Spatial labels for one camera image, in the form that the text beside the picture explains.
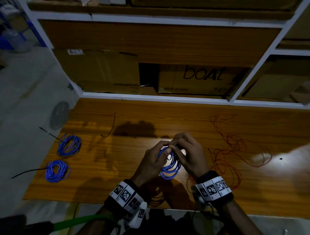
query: blue wire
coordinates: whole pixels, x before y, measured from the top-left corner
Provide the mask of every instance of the blue wire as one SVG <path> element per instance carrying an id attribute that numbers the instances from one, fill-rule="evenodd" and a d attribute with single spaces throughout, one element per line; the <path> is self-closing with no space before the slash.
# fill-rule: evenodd
<path id="1" fill-rule="evenodd" d="M 81 138 L 75 135 L 69 135 L 66 137 L 68 133 L 64 134 L 58 143 L 57 154 L 59 156 L 71 156 L 75 155 L 80 151 L 81 148 Z"/>
<path id="2" fill-rule="evenodd" d="M 158 158 L 167 148 L 168 147 L 165 147 L 159 152 Z M 171 151 L 170 155 L 171 155 L 171 158 L 169 160 L 171 160 L 171 163 L 168 166 L 164 166 L 162 170 L 160 171 L 160 176 L 164 178 L 165 180 L 173 179 L 181 168 L 181 163 L 179 162 L 179 159 L 176 156 L 176 154 L 173 151 Z M 164 173 L 174 173 L 174 174 L 171 176 L 167 176 Z"/>
<path id="3" fill-rule="evenodd" d="M 58 166 L 58 171 L 56 173 L 54 173 L 53 171 L 54 166 Z M 46 164 L 45 179 L 50 183 L 57 183 L 61 180 L 66 179 L 70 175 L 70 172 L 71 168 L 67 164 L 65 164 L 61 160 L 55 160 Z"/>

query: green strap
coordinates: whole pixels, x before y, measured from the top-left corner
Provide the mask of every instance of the green strap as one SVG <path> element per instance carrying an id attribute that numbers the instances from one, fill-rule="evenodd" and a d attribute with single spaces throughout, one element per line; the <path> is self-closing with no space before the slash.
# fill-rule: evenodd
<path id="1" fill-rule="evenodd" d="M 70 228 L 70 227 L 73 227 L 75 225 L 83 224 L 83 223 L 93 221 L 93 220 L 109 221 L 109 222 L 112 222 L 115 225 L 115 227 L 117 227 L 117 228 L 120 227 L 120 225 L 117 224 L 115 219 L 111 218 L 109 216 L 106 216 L 106 215 L 88 215 L 88 216 L 84 216 L 84 217 L 74 218 L 74 219 L 65 220 L 62 222 L 55 223 L 53 231 L 58 231 L 58 230 L 62 230 L 65 228 Z"/>

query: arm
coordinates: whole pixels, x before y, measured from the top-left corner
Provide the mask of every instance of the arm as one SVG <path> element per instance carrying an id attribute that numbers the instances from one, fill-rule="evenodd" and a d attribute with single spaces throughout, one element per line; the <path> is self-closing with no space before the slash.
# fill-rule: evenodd
<path id="1" fill-rule="evenodd" d="M 177 145 L 185 149 L 186 156 Z M 206 162 L 202 146 L 188 133 L 179 133 L 170 142 L 169 148 L 177 154 L 185 170 L 195 177 L 198 183 L 203 183 L 204 181 L 201 180 L 203 180 L 210 169 Z M 229 234 L 262 235 L 261 231 L 234 199 L 223 205 L 215 204 L 215 208 Z"/>
<path id="2" fill-rule="evenodd" d="M 167 157 L 171 152 L 171 149 L 166 149 L 158 158 L 159 151 L 163 146 L 167 146 L 169 141 L 160 141 L 153 148 L 146 150 L 145 155 L 137 168 L 137 171 L 131 177 L 131 181 L 140 188 L 146 182 L 149 182 L 153 178 L 159 175 L 162 167 L 167 163 Z M 113 214 L 105 206 L 103 206 L 97 214 L 107 215 L 114 218 L 116 221 L 122 219 L 121 216 Z M 114 229 L 114 224 L 108 221 L 92 221 L 86 223 L 76 235 L 100 235 L 110 234 Z"/>

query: white metal frame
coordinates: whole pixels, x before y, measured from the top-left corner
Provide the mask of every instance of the white metal frame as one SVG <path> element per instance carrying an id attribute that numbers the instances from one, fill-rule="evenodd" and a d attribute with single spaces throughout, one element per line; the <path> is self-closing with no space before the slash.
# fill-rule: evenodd
<path id="1" fill-rule="evenodd" d="M 71 21 L 95 21 L 95 22 L 122 22 L 122 23 L 144 23 L 144 24 L 177 24 L 177 25 L 203 25 L 203 26 L 222 26 L 222 27 L 254 27 L 254 28 L 279 28 L 280 33 L 271 43 L 264 55 L 248 73 L 247 77 L 237 87 L 234 94 L 228 99 L 208 99 L 208 98 L 191 98 L 176 96 L 155 96 L 155 95 L 126 95 L 110 93 L 92 93 L 84 92 L 79 86 L 68 80 L 74 87 L 75 91 L 82 98 L 99 98 L 99 99 L 117 99 L 117 100 L 143 100 L 175 103 L 194 103 L 194 104 L 219 104 L 219 105 L 237 105 L 237 106 L 255 106 L 255 107 L 274 107 L 274 108 L 291 108 L 291 109 L 310 109 L 309 105 L 299 103 L 269 102 L 269 101 L 252 101 L 237 100 L 246 85 L 250 82 L 259 68 L 263 65 L 270 55 L 302 55 L 310 56 L 310 50 L 287 50 L 276 49 L 277 45 L 296 22 L 304 9 L 310 3 L 310 0 L 303 0 L 298 6 L 292 19 L 288 21 L 270 21 L 270 20 L 236 20 L 236 19 L 214 19 L 214 18 L 186 18 L 186 17 L 159 17 L 159 16 L 132 16 L 132 15 L 113 15 L 113 14 L 86 14 L 86 13 L 69 13 L 69 12 L 50 12 L 50 11 L 31 11 L 25 0 L 19 0 L 25 13 L 34 24 L 40 36 L 51 50 L 53 45 L 45 34 L 38 20 L 71 20 Z"/>

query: gray floor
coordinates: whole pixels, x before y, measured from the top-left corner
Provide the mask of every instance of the gray floor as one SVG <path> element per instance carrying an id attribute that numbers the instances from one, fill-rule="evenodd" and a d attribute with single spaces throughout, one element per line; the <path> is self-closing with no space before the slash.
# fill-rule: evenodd
<path id="1" fill-rule="evenodd" d="M 32 45 L 37 45 L 32 33 L 26 34 Z M 0 71 L 0 217 L 24 213 L 29 224 L 63 221 L 68 202 L 21 200 L 35 172 L 10 178 L 40 166 L 54 138 L 39 127 L 58 135 L 78 96 L 67 88 L 66 75 L 48 49 L 34 46 L 24 54 L 0 51 L 0 56 L 8 63 L 8 67 Z M 61 115 L 53 113 L 58 104 L 61 104 Z M 77 216 L 94 214 L 100 207 L 81 204 Z M 178 219 L 186 212 L 165 210 L 165 214 Z M 310 233 L 309 221 L 303 219 L 264 216 L 251 216 L 251 219 L 264 234 Z M 216 233 L 222 226 L 217 221 L 206 220 L 200 213 L 195 214 L 194 225 L 199 234 L 213 234 L 212 227 Z M 74 227 L 72 234 L 80 227 Z"/>

